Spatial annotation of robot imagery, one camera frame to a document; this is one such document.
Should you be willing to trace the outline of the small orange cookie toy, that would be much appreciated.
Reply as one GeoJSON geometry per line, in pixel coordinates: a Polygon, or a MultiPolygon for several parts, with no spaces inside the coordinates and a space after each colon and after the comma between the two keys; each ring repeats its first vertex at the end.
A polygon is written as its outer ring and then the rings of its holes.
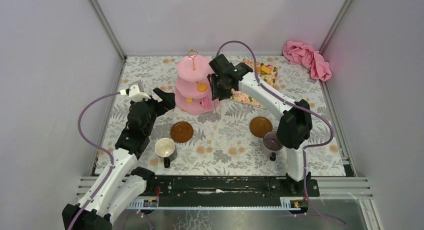
{"type": "Polygon", "coordinates": [[[196,89],[197,89],[199,92],[205,92],[205,91],[208,89],[208,85],[207,85],[206,83],[201,82],[201,83],[198,83],[198,84],[196,85],[196,89]]]}

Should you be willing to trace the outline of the pink cake slice toy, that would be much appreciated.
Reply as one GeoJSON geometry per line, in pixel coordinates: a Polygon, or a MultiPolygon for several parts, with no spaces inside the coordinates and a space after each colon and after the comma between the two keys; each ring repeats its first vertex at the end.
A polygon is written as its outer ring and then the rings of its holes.
{"type": "Polygon", "coordinates": [[[203,98],[199,104],[204,108],[204,109],[209,109],[211,107],[210,101],[208,98],[203,98]]]}

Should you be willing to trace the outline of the round orange cookie toy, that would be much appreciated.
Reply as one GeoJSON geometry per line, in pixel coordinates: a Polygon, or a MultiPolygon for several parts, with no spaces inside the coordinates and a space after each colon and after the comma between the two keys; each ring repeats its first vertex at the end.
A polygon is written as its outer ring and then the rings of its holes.
{"type": "Polygon", "coordinates": [[[262,65],[260,68],[259,68],[259,70],[263,73],[263,74],[267,74],[267,75],[270,75],[271,74],[271,69],[270,68],[268,68],[267,66],[265,66],[265,65],[262,65]]]}

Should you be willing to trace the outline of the floral rectangular serving tray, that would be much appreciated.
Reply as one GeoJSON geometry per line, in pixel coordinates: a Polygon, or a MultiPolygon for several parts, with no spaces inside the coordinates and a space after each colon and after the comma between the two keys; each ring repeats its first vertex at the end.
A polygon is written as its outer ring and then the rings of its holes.
{"type": "MultiPolygon", "coordinates": [[[[278,68],[276,66],[274,66],[272,64],[263,63],[263,62],[258,61],[256,70],[257,70],[257,73],[258,73],[258,76],[259,76],[260,79],[265,81],[271,87],[274,87],[277,76],[278,76],[278,68]],[[271,69],[271,73],[270,74],[263,74],[259,70],[259,68],[261,66],[267,66],[269,69],[271,69]]],[[[241,91],[232,90],[232,97],[230,99],[232,101],[239,102],[239,103],[246,104],[246,105],[250,105],[250,106],[253,106],[253,107],[258,107],[258,108],[262,108],[262,109],[265,108],[255,98],[253,98],[253,97],[249,96],[248,94],[245,94],[241,91]]]]}

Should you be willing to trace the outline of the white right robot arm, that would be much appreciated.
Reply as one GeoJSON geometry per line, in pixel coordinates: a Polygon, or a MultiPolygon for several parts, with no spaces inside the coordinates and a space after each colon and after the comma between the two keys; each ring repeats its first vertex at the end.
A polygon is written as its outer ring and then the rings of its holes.
{"type": "Polygon", "coordinates": [[[209,66],[213,71],[208,77],[212,100],[230,99],[233,91],[239,91],[258,101],[279,121],[276,137],[286,147],[287,174],[291,178],[286,188],[293,196],[301,195],[307,189],[304,180],[306,164],[301,148],[306,145],[313,127],[308,102],[285,99],[251,67],[243,62],[233,65],[223,54],[213,58],[209,66]]]}

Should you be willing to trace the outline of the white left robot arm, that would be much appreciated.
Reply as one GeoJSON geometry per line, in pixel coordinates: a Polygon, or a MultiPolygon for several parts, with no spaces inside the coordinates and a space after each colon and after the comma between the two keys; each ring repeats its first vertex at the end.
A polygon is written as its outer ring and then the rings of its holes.
{"type": "Polygon", "coordinates": [[[175,94],[159,88],[154,95],[137,85],[118,91],[130,100],[127,122],[108,152],[110,162],[77,204],[67,204],[62,219],[67,230],[111,230],[117,217],[139,195],[148,196],[156,188],[155,173],[136,163],[150,143],[158,117],[176,107],[175,94]]]}

